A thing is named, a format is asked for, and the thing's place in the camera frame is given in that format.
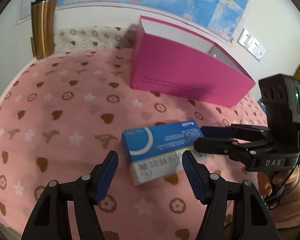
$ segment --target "pink blanket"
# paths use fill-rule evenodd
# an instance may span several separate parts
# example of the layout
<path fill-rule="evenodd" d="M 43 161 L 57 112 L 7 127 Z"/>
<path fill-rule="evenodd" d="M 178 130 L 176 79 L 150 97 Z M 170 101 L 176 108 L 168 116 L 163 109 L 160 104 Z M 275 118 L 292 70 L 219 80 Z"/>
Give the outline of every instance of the pink blanket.
<path fill-rule="evenodd" d="M 73 181 L 117 151 L 119 166 L 96 212 L 108 240 L 194 239 L 205 207 L 183 171 L 134 187 L 121 149 L 123 130 L 195 119 L 199 126 L 266 125 L 249 94 L 233 108 L 133 90 L 130 49 L 96 49 L 31 62 L 0 99 L 0 221 L 22 233 L 45 185 Z M 225 179 L 256 182 L 240 163 L 206 158 Z M 232 205 L 228 206 L 227 222 Z M 73 239 L 73 205 L 69 204 Z"/>

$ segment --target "blue medicine box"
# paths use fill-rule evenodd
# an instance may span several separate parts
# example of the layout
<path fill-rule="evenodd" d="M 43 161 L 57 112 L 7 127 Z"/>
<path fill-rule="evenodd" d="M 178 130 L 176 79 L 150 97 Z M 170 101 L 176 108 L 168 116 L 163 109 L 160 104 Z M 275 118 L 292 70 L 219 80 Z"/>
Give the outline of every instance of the blue medicine box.
<path fill-rule="evenodd" d="M 196 159 L 205 154 L 193 149 L 203 137 L 194 120 L 136 128 L 122 133 L 122 147 L 134 185 L 182 170 L 181 157 L 190 150 Z"/>

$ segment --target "pink book cover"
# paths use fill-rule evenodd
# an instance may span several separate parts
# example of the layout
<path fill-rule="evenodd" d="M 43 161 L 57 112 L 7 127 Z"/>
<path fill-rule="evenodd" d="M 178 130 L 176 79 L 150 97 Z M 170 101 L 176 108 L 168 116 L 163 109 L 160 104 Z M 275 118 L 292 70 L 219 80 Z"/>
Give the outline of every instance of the pink book cover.
<path fill-rule="evenodd" d="M 133 89 L 232 107 L 255 82 L 215 42 L 183 27 L 141 16 L 130 85 Z"/>

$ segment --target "human hand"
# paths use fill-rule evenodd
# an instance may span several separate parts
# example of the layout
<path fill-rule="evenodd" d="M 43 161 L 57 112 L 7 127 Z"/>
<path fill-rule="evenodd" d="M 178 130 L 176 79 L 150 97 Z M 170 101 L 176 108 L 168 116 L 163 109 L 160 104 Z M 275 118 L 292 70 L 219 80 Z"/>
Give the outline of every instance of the human hand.
<path fill-rule="evenodd" d="M 273 179 L 272 183 L 275 185 L 281 185 L 285 179 L 289 176 L 291 170 L 289 171 L 282 171 L 278 173 Z M 290 178 L 285 183 L 284 188 L 289 189 L 293 188 L 299 181 L 299 174 L 300 169 L 299 167 L 296 167 L 291 174 Z M 270 196 L 272 193 L 272 187 L 271 187 L 271 181 L 268 175 L 266 175 L 264 172 L 258 172 L 257 174 L 258 178 L 258 186 L 259 186 L 259 193 L 262 197 Z"/>

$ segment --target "camera lens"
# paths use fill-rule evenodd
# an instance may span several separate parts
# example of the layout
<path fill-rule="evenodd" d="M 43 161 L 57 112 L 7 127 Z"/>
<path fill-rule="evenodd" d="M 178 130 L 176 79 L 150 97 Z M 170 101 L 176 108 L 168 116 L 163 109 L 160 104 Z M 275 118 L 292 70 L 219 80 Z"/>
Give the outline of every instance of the camera lens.
<path fill-rule="evenodd" d="M 262 95 L 262 97 L 264 97 L 264 98 L 267 97 L 267 92 L 265 91 L 264 88 L 261 89 L 261 95 Z"/>
<path fill-rule="evenodd" d="M 273 100 L 274 97 L 275 97 L 274 89 L 273 89 L 273 87 L 270 87 L 270 88 L 269 88 L 269 98 L 270 98 L 271 100 Z"/>
<path fill-rule="evenodd" d="M 278 92 L 277 96 L 279 97 L 280 101 L 283 101 L 283 99 L 284 99 L 284 92 L 283 92 L 282 87 L 279 87 L 277 92 Z"/>

